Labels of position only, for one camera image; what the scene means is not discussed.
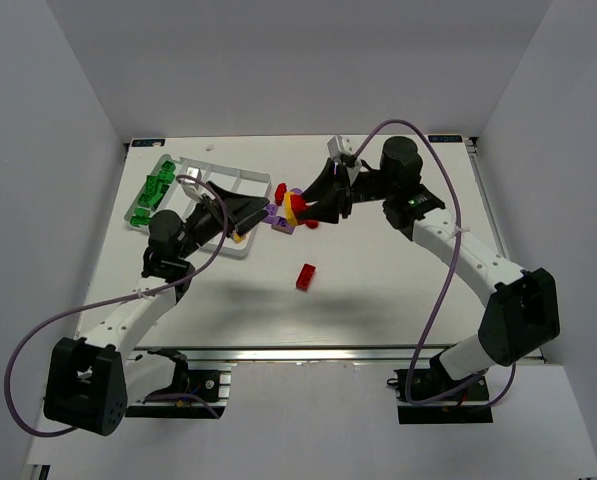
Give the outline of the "red yellow lego stack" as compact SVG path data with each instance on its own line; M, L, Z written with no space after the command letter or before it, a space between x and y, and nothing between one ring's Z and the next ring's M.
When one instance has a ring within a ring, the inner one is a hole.
M284 196L284 207L286 220L292 227L302 224L298 215L307 210L308 205L300 194L287 192Z

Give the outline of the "green rectangular lego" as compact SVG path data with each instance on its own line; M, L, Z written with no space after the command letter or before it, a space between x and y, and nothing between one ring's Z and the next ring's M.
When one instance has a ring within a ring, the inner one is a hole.
M162 198L163 198L163 194L162 193L154 194L152 197L149 198L149 200L148 200L148 206L150 208L156 208L159 205L159 203L162 200Z

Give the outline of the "small green number lego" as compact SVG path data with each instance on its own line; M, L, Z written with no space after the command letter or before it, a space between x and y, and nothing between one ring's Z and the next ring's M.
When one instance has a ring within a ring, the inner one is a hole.
M161 182L166 184L171 184L175 180L175 174L173 172L167 172L161 170L159 172L158 178Z

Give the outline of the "green lego pair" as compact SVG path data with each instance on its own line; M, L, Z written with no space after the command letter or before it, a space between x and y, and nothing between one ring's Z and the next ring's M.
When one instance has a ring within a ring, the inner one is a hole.
M159 180L157 176L147 175L142 192L140 193L137 203L139 206L148 208L151 200L159 192Z

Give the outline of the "green long lego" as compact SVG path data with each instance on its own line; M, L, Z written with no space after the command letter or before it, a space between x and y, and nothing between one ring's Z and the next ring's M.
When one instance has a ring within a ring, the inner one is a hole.
M173 172L176 168L176 165L172 161L164 161L161 165L161 169L166 172Z

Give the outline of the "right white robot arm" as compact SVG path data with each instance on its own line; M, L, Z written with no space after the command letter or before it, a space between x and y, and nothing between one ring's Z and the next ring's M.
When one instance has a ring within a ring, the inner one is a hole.
M413 140L388 138L376 169L341 136L327 148L323 170L301 195L297 219L336 224L353 205L379 201L388 223L446 264L485 308L475 334L431 360L434 381L454 387L494 365L509 366L559 336L554 277L503 258L459 227L457 211L423 185L423 160Z

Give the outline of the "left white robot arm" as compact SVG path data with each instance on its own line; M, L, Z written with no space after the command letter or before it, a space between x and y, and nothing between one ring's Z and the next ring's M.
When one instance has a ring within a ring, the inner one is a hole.
M137 355L135 347L166 313L178 305L198 274L189 256L215 237L241 237L267 215L261 196L204 185L192 213L155 213L133 297L77 339L53 348L43 414L70 427L110 435L128 406L155 396L163 401L192 393L187 358L172 348Z

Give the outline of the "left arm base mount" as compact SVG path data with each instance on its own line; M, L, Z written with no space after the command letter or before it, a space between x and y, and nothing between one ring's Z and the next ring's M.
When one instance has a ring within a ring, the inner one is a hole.
M231 369L156 349L132 354L124 365L128 418L211 419L225 412Z

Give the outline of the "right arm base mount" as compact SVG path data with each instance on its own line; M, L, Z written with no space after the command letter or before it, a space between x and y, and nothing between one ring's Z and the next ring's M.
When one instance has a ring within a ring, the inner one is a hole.
M434 378L430 369L416 369L413 374L410 396L405 395L408 370L395 370L386 386L396 394L398 422L401 425L459 425L491 424L492 407L489 405L489 390L484 378L452 394L446 391L458 383L443 384Z

